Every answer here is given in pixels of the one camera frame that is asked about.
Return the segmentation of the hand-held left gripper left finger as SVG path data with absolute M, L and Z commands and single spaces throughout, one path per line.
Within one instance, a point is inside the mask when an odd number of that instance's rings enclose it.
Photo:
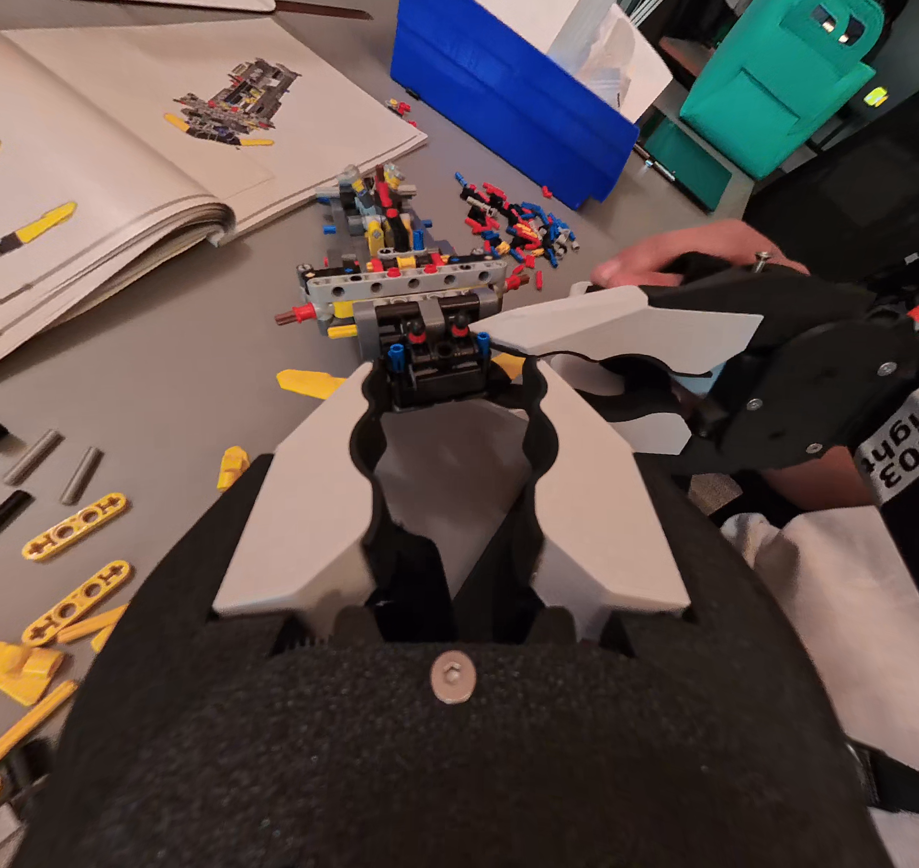
M 365 362 L 277 447 L 213 600 L 221 616 L 335 619 L 377 588 L 387 377 Z

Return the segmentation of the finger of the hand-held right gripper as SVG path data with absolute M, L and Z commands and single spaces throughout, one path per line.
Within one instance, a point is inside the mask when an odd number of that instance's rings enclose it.
M 572 355 L 594 364 L 639 357 L 676 376 L 701 378 L 741 355 L 763 320 L 760 313 L 657 308 L 626 287 L 502 311 L 470 331 L 516 356 Z
M 571 386 L 634 453 L 677 456 L 689 441 L 670 375 L 647 359 L 571 356 Z

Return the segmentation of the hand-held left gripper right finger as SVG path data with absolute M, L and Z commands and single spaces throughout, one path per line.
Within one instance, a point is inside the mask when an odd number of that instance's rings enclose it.
M 575 621 L 678 615 L 690 598 L 634 453 L 548 362 L 528 358 L 517 572 Z

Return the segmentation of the grey black lego chassis assembly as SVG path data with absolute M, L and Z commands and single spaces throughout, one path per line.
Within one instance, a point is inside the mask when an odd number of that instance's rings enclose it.
M 498 314 L 507 294 L 543 272 L 487 254 L 482 241 L 457 253 L 413 208 L 416 190 L 395 163 L 362 173 L 349 164 L 317 200 L 326 233 L 350 243 L 320 265 L 297 268 L 302 301 L 276 325 L 314 324 L 330 341 L 353 340 L 362 362 L 384 368 L 397 410 L 478 396 L 496 400 L 514 381 L 492 363 L 487 334 L 470 325 Z

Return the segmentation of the pile of yellow lego pieces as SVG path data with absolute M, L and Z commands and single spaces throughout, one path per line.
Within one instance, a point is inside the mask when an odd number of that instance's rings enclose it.
M 125 494 L 110 492 L 29 539 L 21 556 L 31 564 L 47 565 L 120 518 L 130 505 Z M 56 646 L 91 636 L 91 646 L 99 652 L 128 604 L 107 612 L 97 609 L 132 579 L 133 571 L 125 560 L 105 564 L 29 623 L 17 643 L 2 643 L 2 694 L 26 709 L 2 733 L 3 759 L 22 746 L 75 694 L 78 686 L 75 679 L 66 679 L 52 687 L 66 657 Z

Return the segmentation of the white instruction booklet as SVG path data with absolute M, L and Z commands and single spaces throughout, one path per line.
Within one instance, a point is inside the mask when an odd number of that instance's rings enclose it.
M 421 148 L 270 16 L 2 32 L 1 357 Z

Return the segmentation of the person's right forearm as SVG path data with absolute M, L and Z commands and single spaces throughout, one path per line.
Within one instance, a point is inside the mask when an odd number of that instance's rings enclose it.
M 804 512 L 874 505 L 874 496 L 850 452 L 835 446 L 795 467 L 765 469 L 761 476 L 780 496 Z

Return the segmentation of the pile of red blue lego pins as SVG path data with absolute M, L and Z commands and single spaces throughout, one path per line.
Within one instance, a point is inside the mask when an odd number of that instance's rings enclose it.
M 459 172 L 454 178 L 466 208 L 464 223 L 487 254 L 509 256 L 536 272 L 544 265 L 556 269 L 569 253 L 580 251 L 571 226 L 541 204 L 514 203 L 497 186 L 471 184 Z

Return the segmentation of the yellow lego wedge panel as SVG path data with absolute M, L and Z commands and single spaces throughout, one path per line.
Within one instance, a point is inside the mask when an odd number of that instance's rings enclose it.
M 279 371 L 276 380 L 284 391 L 319 401 L 326 401 L 347 382 L 346 378 L 335 377 L 327 372 L 296 369 Z

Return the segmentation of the grey lego axle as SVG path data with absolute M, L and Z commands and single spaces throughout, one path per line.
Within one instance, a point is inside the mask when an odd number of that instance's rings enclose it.
M 30 445 L 17 462 L 6 471 L 3 483 L 17 488 L 22 485 L 34 471 L 49 457 L 63 441 L 61 432 L 47 430 L 35 443 Z
M 67 507 L 76 505 L 96 474 L 103 456 L 104 453 L 96 446 L 90 446 L 86 450 L 64 487 L 60 497 L 61 505 Z

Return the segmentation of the person's right hand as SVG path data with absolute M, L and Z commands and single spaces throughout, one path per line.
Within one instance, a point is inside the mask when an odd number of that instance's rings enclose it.
M 600 288 L 678 287 L 683 276 L 669 266 L 688 253 L 706 254 L 731 265 L 754 265 L 757 254 L 768 254 L 770 264 L 810 274 L 805 265 L 788 259 L 774 242 L 742 220 L 724 219 L 649 236 L 596 266 L 590 283 Z

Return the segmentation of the teal fabric bag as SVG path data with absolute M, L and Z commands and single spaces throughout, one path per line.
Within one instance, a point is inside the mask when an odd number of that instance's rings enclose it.
M 875 0 L 752 0 L 680 118 L 761 180 L 874 76 L 864 58 L 884 24 Z

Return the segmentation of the white printed t-shirt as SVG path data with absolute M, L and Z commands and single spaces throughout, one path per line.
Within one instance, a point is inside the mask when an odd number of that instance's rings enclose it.
M 918 766 L 918 596 L 878 509 L 735 515 L 722 534 L 773 594 L 844 732 Z

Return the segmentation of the blue plastic bin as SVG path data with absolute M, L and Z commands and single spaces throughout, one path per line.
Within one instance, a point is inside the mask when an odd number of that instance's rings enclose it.
M 400 0 L 390 75 L 572 209 L 609 196 L 639 134 L 475 0 Z

